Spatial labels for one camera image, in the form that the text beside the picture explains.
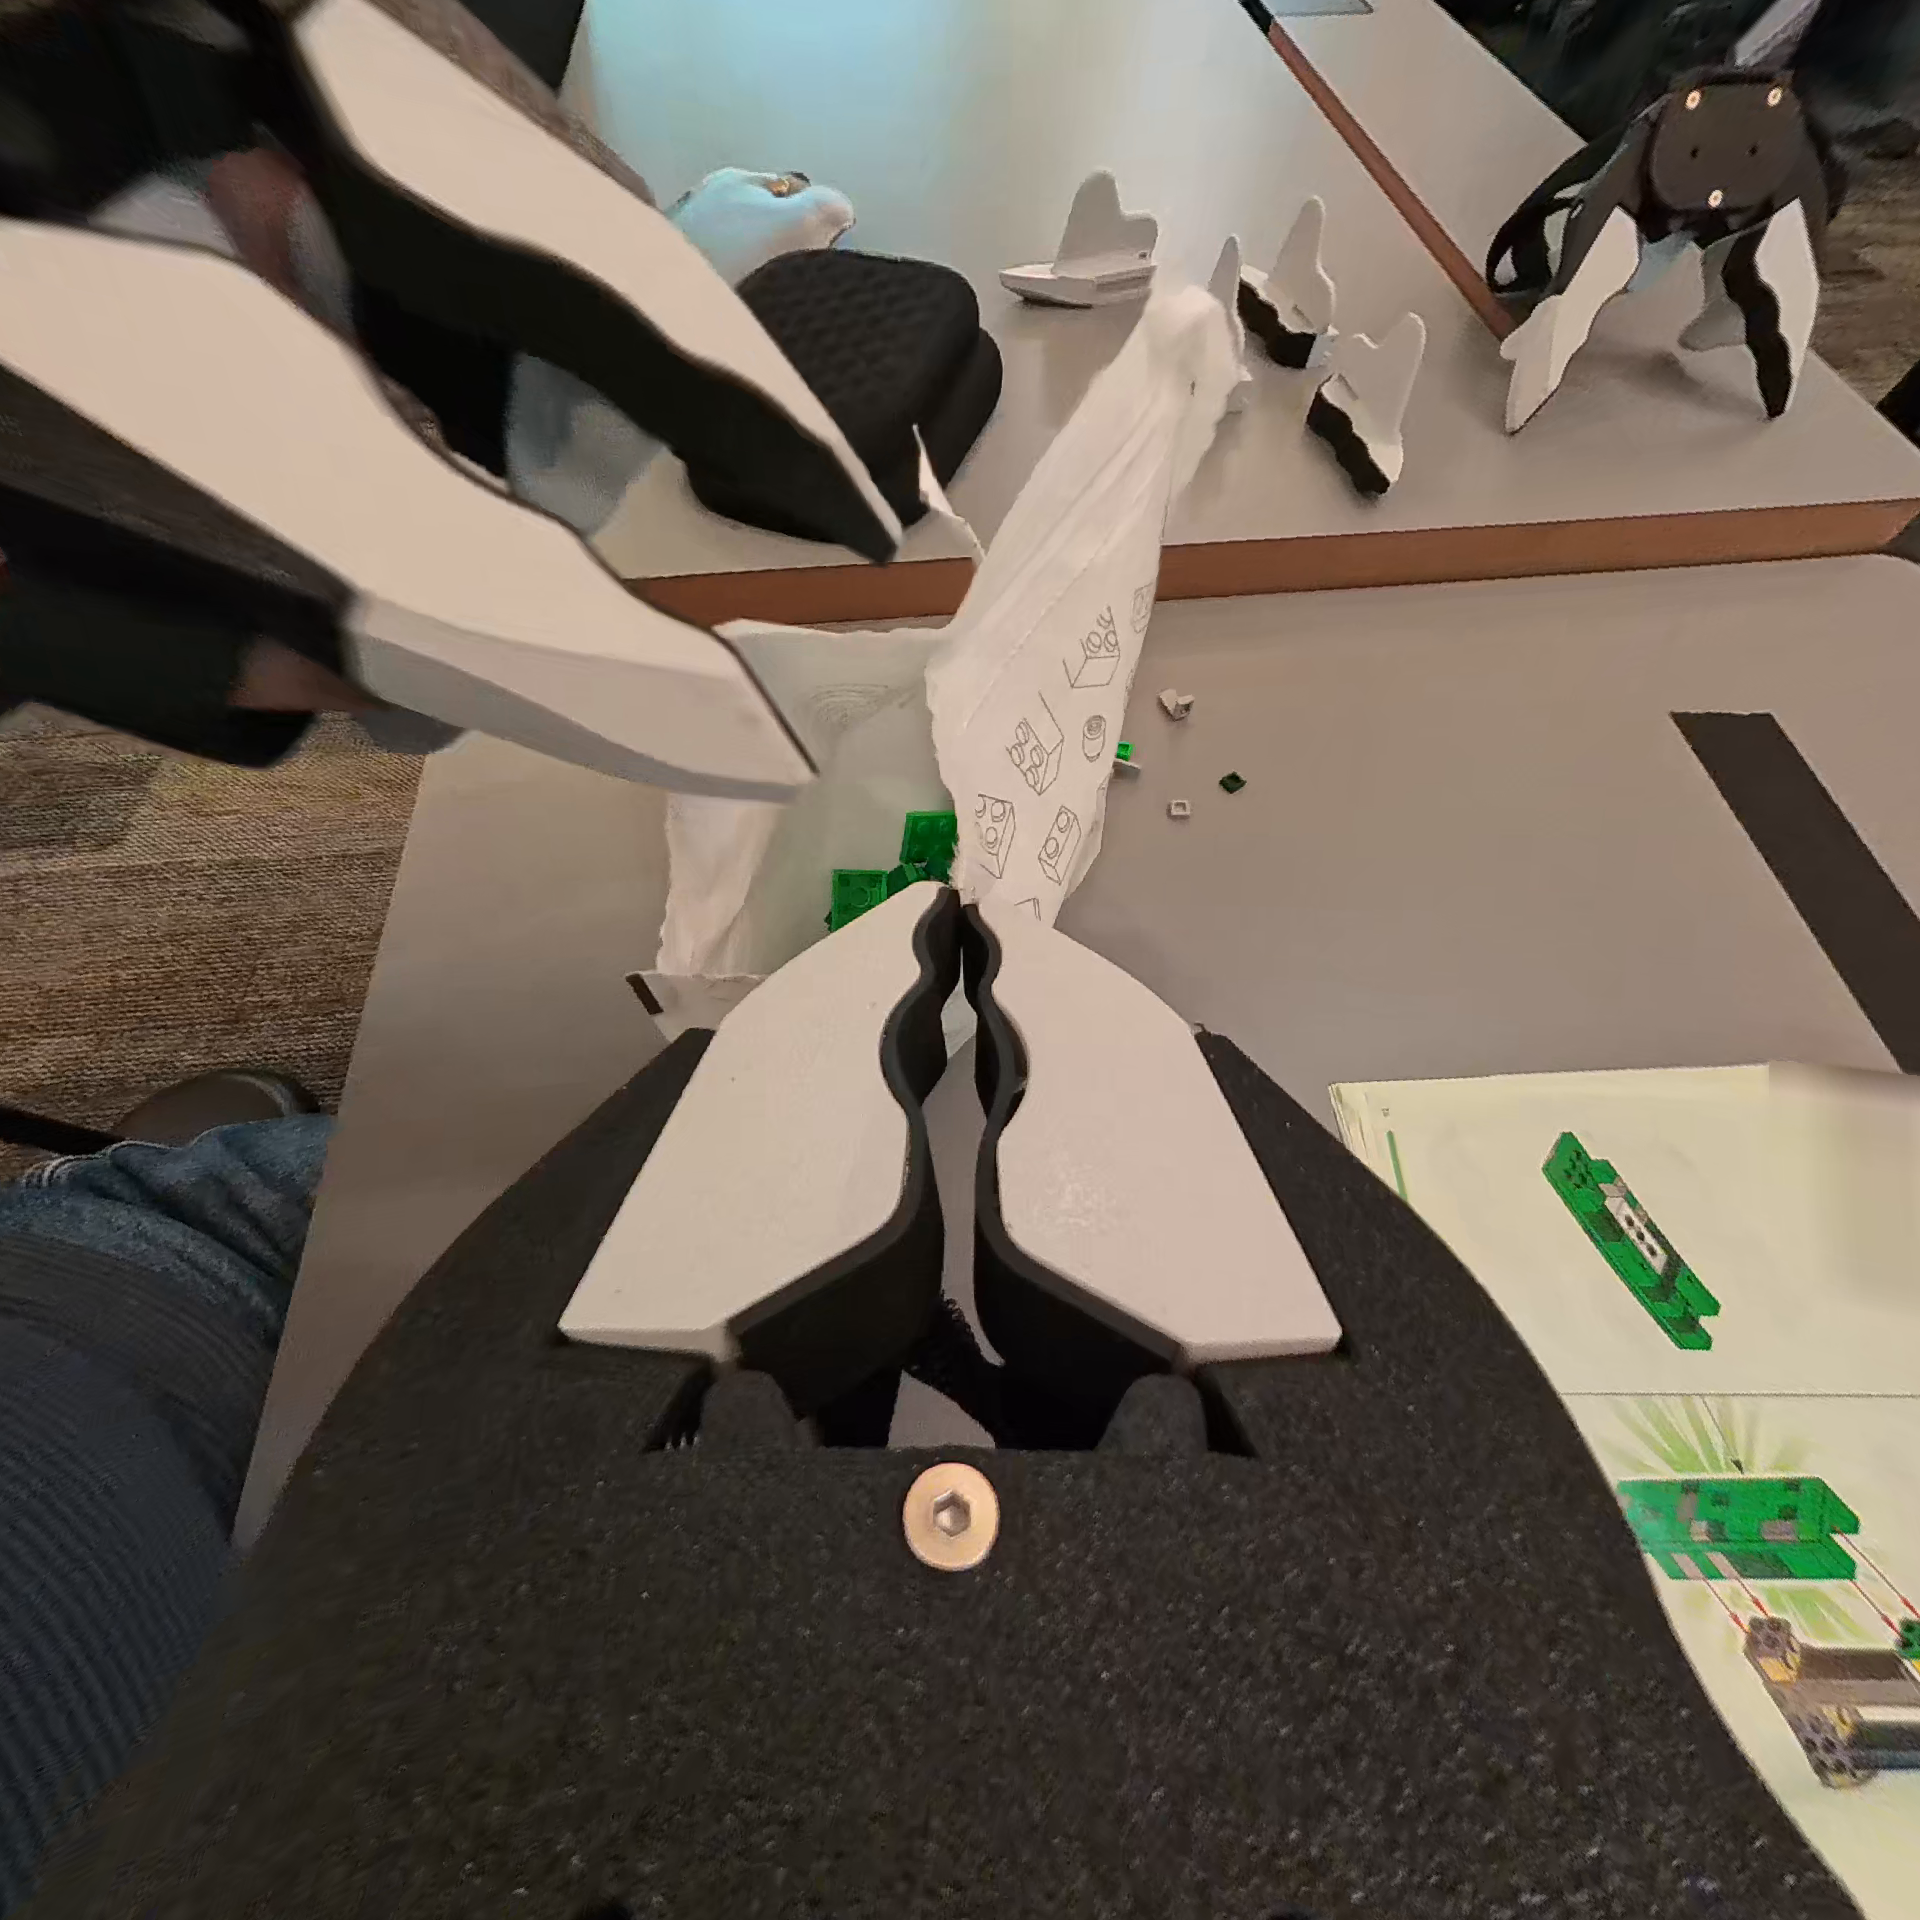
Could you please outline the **pale blue cloth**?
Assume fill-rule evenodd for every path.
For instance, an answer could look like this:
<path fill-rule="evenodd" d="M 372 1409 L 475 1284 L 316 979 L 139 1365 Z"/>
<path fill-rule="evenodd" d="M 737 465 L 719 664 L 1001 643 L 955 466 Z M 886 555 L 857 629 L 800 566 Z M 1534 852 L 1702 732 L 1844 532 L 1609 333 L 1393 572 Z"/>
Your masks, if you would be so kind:
<path fill-rule="evenodd" d="M 827 184 L 736 168 L 711 172 L 665 218 L 729 283 L 776 256 L 832 249 L 857 224 L 853 202 Z M 507 490 L 585 540 L 662 451 L 604 393 L 533 355 L 512 363 L 502 425 Z"/>

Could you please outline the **person's dark shoe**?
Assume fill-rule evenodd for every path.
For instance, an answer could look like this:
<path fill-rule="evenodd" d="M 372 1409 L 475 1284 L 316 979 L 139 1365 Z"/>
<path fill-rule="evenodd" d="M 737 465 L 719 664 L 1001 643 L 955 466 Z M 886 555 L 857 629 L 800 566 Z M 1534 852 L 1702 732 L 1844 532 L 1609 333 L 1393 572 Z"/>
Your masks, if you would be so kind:
<path fill-rule="evenodd" d="M 187 1145 L 233 1125 L 297 1120 L 325 1114 L 293 1076 L 254 1067 L 196 1072 L 142 1098 L 111 1131 L 148 1145 Z"/>

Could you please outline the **grey desk with wooden edge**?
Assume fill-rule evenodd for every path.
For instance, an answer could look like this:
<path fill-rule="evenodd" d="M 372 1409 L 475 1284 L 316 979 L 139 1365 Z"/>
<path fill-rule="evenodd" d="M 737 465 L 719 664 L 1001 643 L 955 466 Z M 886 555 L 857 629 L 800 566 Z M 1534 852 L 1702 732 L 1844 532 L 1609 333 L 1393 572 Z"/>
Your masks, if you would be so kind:
<path fill-rule="evenodd" d="M 665 202 L 729 163 L 800 170 L 849 196 L 855 248 L 971 278 L 1001 398 L 948 496 L 981 542 L 1140 313 L 998 283 L 1054 252 L 1097 170 L 1159 220 L 1159 275 L 1193 281 L 1228 233 L 1270 266 L 1318 196 L 1335 322 L 1425 325 L 1404 474 L 1376 502 L 1307 436 L 1312 380 L 1251 350 L 1168 529 L 1169 597 L 1862 555 L 1915 506 L 1915 451 L 1814 356 L 1772 424 L 1743 353 L 1678 350 L 1686 261 L 1609 305 L 1507 434 L 1496 338 L 1240 5 L 587 5 L 566 90 Z"/>
<path fill-rule="evenodd" d="M 1437 5 L 1238 11 L 1499 341 L 1507 318 L 1481 281 L 1484 252 L 1577 134 Z M 1838 347 L 1839 370 L 1877 393 L 1915 360 L 1915 150 L 1868 134 L 1839 144 L 1839 165 L 1814 346 Z"/>

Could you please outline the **person's leg in jeans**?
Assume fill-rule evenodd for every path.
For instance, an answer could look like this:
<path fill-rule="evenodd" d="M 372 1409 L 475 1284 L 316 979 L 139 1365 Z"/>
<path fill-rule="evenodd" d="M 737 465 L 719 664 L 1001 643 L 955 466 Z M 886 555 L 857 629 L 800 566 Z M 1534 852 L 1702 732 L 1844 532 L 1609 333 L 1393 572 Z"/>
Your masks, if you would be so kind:
<path fill-rule="evenodd" d="M 297 1114 L 39 1164 L 5 1186 L 5 1254 L 111 1261 L 276 1341 L 332 1126 Z"/>

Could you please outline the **white printed paper bag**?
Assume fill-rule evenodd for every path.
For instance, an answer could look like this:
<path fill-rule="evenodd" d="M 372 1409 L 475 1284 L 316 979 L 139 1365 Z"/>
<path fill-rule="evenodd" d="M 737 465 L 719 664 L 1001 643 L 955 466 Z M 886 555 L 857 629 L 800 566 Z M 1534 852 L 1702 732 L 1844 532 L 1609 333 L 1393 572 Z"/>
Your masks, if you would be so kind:
<path fill-rule="evenodd" d="M 827 934 L 832 873 L 902 865 L 916 809 L 955 816 L 966 904 L 1052 926 L 1099 850 L 1168 512 L 1240 385 L 1222 299 L 1153 293 L 1047 445 L 940 629 L 723 629 L 819 763 L 790 802 L 671 801 L 657 950 L 633 987 L 661 1033 L 729 1009 Z"/>

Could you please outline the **person's left hand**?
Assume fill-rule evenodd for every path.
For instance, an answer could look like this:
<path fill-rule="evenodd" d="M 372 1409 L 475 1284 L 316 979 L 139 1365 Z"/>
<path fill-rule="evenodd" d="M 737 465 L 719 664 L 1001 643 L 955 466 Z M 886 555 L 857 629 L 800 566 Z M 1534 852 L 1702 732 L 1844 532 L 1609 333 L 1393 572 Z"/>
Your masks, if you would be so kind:
<path fill-rule="evenodd" d="M 97 592 L 5 592 L 5 710 L 44 707 L 166 752 L 259 771 L 318 717 L 381 714 L 280 641 Z"/>

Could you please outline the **spare gripper finger assembly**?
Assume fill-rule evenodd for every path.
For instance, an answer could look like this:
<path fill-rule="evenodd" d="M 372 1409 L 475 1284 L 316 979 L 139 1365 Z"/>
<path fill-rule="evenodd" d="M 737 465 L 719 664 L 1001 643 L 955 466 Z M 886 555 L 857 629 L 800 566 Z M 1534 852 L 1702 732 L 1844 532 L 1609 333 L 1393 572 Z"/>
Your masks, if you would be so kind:
<path fill-rule="evenodd" d="M 1609 305 L 1683 258 L 1695 302 L 1680 353 L 1741 350 L 1765 419 L 1783 419 L 1807 361 L 1836 194 L 1828 141 L 1780 69 L 1691 72 L 1579 148 L 1507 216 L 1484 258 L 1512 325 L 1504 433 L 1559 393 Z"/>

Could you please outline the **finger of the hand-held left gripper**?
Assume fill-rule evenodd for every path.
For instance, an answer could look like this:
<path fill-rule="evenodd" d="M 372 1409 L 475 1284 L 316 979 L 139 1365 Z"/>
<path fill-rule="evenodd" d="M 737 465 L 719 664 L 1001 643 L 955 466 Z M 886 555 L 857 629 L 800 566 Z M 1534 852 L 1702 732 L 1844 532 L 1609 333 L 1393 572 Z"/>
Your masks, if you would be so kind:
<path fill-rule="evenodd" d="M 227 498 L 347 589 L 340 670 L 448 730 L 680 794 L 788 801 L 814 762 L 715 634 L 637 598 L 560 518 L 470 476 L 391 406 L 356 350 L 252 275 L 208 262 L 227 414 L 79 410 Z"/>
<path fill-rule="evenodd" d="M 901 518 L 733 283 L 456 5 L 293 5 L 293 144 L 350 277 L 425 346 L 543 369 L 871 562 Z"/>

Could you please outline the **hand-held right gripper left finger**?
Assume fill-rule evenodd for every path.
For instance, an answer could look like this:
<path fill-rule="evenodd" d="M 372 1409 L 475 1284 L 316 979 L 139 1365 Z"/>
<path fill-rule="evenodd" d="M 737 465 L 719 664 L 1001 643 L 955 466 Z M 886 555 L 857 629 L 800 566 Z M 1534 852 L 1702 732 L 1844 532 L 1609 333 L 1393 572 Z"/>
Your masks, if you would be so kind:
<path fill-rule="evenodd" d="M 963 904 L 924 881 L 711 1030 L 581 1284 L 577 1347 L 774 1378 L 815 1416 L 902 1369 L 944 1291 L 926 1125 Z"/>

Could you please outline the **pile of green bricks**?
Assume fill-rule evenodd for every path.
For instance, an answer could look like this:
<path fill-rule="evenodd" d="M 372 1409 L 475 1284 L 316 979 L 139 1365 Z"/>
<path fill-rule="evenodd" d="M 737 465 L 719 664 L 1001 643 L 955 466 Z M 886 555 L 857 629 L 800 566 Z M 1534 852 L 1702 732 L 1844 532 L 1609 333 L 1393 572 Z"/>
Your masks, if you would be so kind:
<path fill-rule="evenodd" d="M 948 809 L 911 809 L 902 816 L 895 861 L 889 868 L 835 868 L 823 923 L 838 931 L 907 888 L 948 882 L 958 821 Z"/>

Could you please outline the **person's dark blue sweater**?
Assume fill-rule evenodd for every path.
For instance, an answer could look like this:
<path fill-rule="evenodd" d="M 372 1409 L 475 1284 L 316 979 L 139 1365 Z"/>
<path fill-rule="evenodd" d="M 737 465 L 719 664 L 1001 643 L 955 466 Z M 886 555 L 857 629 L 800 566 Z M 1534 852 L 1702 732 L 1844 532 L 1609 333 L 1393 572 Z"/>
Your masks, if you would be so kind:
<path fill-rule="evenodd" d="M 5 1915 L 199 1656 L 271 1365 L 248 1318 L 117 1267 L 5 1274 Z"/>

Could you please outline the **building instruction booklet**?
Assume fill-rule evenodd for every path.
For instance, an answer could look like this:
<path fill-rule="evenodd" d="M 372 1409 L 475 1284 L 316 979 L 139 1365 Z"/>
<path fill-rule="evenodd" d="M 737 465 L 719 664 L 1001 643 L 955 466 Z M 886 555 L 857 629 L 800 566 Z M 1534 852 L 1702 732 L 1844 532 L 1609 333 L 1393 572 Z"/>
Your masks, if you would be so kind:
<path fill-rule="evenodd" d="M 1915 1081 L 1331 1091 L 1559 1392 L 1715 1710 L 1860 1915 L 1915 1915 Z"/>

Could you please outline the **black mesh cushion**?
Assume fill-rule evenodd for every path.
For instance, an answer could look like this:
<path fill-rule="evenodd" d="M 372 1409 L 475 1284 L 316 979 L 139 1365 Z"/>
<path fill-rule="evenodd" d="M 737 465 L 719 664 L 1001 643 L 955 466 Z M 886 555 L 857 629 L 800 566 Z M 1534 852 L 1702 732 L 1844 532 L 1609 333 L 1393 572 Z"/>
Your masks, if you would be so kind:
<path fill-rule="evenodd" d="M 960 272 L 844 248 L 774 256 L 736 285 L 907 530 L 920 466 L 944 490 L 992 421 L 1001 353 Z"/>

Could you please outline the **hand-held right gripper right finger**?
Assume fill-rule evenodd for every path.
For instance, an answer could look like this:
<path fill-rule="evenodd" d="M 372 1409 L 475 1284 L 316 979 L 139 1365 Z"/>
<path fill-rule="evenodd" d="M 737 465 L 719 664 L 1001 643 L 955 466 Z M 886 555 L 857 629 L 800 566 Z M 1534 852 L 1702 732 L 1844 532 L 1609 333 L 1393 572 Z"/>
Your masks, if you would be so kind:
<path fill-rule="evenodd" d="M 976 1318 L 1084 1427 L 1150 1376 L 1324 1358 L 1340 1324 L 1193 1024 L 1019 906 L 964 914 Z"/>

